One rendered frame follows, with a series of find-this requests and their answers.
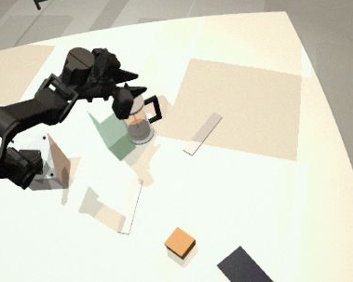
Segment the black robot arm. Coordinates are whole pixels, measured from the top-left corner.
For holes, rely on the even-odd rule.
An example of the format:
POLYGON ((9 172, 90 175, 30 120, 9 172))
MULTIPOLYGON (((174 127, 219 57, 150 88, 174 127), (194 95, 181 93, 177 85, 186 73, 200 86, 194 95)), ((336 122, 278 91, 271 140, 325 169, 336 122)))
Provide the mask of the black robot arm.
POLYGON ((108 80, 120 67, 115 53, 108 52, 107 47, 93 48, 91 52, 86 48, 73 47, 67 53, 61 74, 50 74, 32 99, 0 106, 0 179, 10 180, 23 190, 27 189, 35 174, 43 174, 41 151, 17 151, 8 144, 28 128, 62 123, 77 100, 86 97, 89 74, 94 76, 90 78, 91 82, 108 87, 112 85, 108 80), (49 87, 50 84, 55 90, 49 87))

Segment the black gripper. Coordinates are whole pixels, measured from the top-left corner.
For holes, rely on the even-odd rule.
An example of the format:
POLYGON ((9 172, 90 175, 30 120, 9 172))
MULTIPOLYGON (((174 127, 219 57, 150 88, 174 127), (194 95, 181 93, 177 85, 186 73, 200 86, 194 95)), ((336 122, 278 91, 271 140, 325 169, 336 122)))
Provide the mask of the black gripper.
POLYGON ((147 87, 130 87, 126 82, 139 78, 139 75, 133 72, 127 72, 119 69, 114 76, 108 80, 112 82, 111 86, 98 86, 96 82, 91 82, 90 78, 94 77, 89 74, 87 84, 87 102, 92 102, 95 98, 103 98, 109 101, 112 96, 112 109, 119 120, 129 119, 129 113, 134 99, 146 91, 147 87), (123 87, 117 87, 116 84, 124 83, 123 87))

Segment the glass french press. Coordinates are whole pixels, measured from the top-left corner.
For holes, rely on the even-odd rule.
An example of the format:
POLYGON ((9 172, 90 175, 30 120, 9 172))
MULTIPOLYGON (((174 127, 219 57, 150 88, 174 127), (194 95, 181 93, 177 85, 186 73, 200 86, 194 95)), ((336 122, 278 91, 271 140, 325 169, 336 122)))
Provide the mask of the glass french press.
POLYGON ((154 136, 154 128, 152 123, 161 118, 162 115, 156 95, 145 100, 143 99, 142 94, 137 96, 132 104, 129 113, 129 119, 125 119, 128 124, 129 133, 134 144, 142 145, 149 142, 154 136), (148 119, 144 105, 147 105, 151 102, 154 104, 156 115, 148 119))

